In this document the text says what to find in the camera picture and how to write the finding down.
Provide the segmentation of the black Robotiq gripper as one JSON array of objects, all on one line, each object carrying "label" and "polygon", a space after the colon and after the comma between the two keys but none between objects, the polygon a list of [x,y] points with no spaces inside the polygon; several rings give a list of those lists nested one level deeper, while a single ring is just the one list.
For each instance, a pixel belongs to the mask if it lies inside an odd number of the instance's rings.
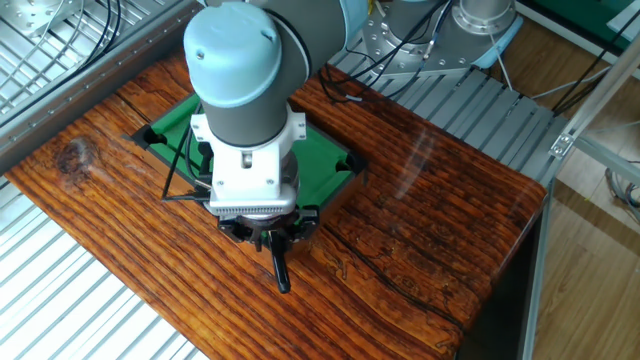
[{"label": "black Robotiq gripper", "polygon": [[274,232],[285,241],[297,243],[309,240],[320,225],[318,206],[297,207],[294,215],[269,218],[240,216],[235,219],[221,220],[218,229],[236,243],[252,244],[257,252],[262,246],[270,246],[269,234]]}]

